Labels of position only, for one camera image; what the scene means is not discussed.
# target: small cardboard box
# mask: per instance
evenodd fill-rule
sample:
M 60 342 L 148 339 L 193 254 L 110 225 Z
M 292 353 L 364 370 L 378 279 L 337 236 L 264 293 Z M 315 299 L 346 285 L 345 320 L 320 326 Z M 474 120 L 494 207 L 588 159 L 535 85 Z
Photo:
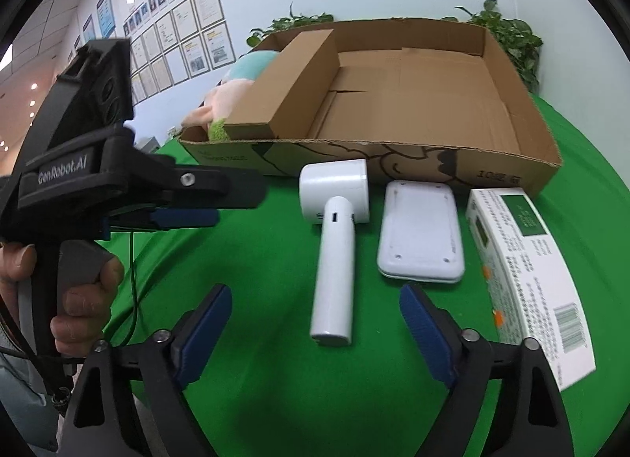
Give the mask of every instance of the small cardboard box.
M 297 177 L 309 163 L 365 158 L 371 181 L 520 186 L 534 196 L 558 147 L 489 31 L 428 19 L 360 20 L 268 36 L 281 53 L 226 120 L 180 142 L 199 163 Z
M 558 388 L 595 370 L 593 344 L 571 274 L 522 189 L 476 189 L 466 219 L 483 262 L 499 339 L 543 347 Z

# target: device handle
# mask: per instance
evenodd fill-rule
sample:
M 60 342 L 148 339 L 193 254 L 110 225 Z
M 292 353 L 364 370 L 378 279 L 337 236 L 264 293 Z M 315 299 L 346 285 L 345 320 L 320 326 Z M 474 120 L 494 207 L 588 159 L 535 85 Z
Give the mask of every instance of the device handle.
M 62 243 L 35 245 L 37 263 L 30 278 L 18 284 L 20 330 L 37 355 L 58 356 L 55 338 L 50 331 L 50 321 L 57 314 L 64 314 L 64 293 L 80 284 L 94 283 L 101 268 L 113 255 L 93 241 L 66 240 Z M 43 363 L 56 383 L 69 382 L 73 369 L 58 363 Z M 29 382 L 37 393 L 50 393 L 42 378 L 29 363 Z
M 311 338 L 321 345 L 352 343 L 355 229 L 350 201 L 326 202 L 319 246 Z

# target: white rectangular box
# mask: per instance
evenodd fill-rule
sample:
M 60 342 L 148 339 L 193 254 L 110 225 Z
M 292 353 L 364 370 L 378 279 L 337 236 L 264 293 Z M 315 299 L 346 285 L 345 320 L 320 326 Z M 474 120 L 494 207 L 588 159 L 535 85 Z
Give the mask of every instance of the white rectangular box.
M 536 338 L 558 388 L 595 370 L 582 303 L 549 228 L 522 189 L 471 191 L 466 218 L 483 262 L 500 341 Z

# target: green tablecloth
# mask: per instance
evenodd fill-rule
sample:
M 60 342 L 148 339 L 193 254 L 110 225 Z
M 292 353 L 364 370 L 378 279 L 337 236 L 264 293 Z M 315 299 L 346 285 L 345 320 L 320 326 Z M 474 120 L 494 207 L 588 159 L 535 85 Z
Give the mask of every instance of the green tablecloth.
M 563 392 L 576 457 L 587 457 L 630 401 L 630 193 L 579 131 L 544 101 L 536 103 L 565 165 L 535 204 L 573 275 L 597 362 L 593 374 Z M 174 141 L 162 151 L 194 163 Z M 132 342 L 172 327 L 212 285 L 225 283 L 234 296 L 232 318 L 202 378 L 185 393 L 220 456 L 414 455 L 447 392 L 431 379 L 403 323 L 402 282 L 377 270 L 383 188 L 371 187 L 372 222 L 357 226 L 354 343 L 330 349 L 309 337 L 319 230 L 302 218 L 296 180 L 269 182 L 259 209 L 225 211 L 216 228 L 136 236 L 142 302 Z M 462 327 L 495 339 L 463 208 L 460 223 L 464 279 L 457 286 L 428 284 L 426 290 Z M 128 266 L 127 235 L 114 235 L 108 248 Z M 127 276 L 106 331 L 114 342 L 127 333 L 131 305 Z M 494 381 L 468 455 L 481 451 L 497 393 Z

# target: stuffed doll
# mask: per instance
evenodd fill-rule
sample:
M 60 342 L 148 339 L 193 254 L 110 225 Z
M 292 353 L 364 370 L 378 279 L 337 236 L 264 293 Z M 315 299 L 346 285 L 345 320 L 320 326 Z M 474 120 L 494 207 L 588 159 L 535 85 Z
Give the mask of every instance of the stuffed doll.
M 206 94 L 204 104 L 184 118 L 182 127 L 201 126 L 208 132 L 210 141 L 229 141 L 223 122 L 277 55 L 275 50 L 257 50 L 241 57 L 220 84 Z

